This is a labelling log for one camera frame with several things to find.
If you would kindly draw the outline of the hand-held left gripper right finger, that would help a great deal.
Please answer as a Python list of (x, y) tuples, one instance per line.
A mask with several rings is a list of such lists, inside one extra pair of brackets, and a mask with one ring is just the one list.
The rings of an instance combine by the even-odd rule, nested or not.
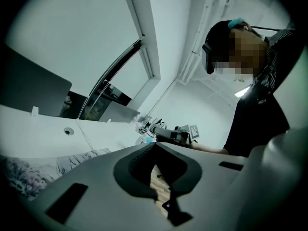
[(213, 154), (168, 143), (154, 144), (155, 160), (172, 169), (169, 218), (154, 220), (155, 231), (250, 231), (248, 178), (251, 157)]

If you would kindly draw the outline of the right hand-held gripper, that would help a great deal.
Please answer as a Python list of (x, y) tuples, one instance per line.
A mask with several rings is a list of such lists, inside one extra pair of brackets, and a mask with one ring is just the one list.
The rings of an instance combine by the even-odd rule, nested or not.
[(196, 125), (176, 126), (174, 130), (161, 127), (152, 127), (150, 131), (156, 136), (171, 137), (179, 144), (191, 144), (199, 138), (199, 130)]

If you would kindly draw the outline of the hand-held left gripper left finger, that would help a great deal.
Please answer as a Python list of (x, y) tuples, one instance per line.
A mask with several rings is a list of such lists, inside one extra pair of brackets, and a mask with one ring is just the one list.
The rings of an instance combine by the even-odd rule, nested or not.
[[(132, 146), (89, 159), (49, 185), (33, 201), (24, 201), (27, 211), (51, 231), (167, 231), (173, 225), (155, 206), (153, 199), (131, 196), (116, 182), (113, 170), (121, 158), (145, 148)], [(75, 183), (86, 191), (64, 224), (47, 210)]]

